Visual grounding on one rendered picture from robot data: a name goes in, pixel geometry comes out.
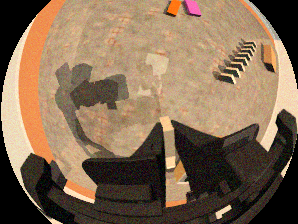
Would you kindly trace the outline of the pink rectangular block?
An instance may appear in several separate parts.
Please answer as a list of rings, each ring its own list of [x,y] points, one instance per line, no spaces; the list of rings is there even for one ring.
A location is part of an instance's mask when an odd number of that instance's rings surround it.
[[[186,12],[188,12],[188,15],[190,16],[198,16],[200,18],[201,11],[200,8],[198,8],[197,3],[194,2],[194,0],[184,0],[185,7],[186,7]]]

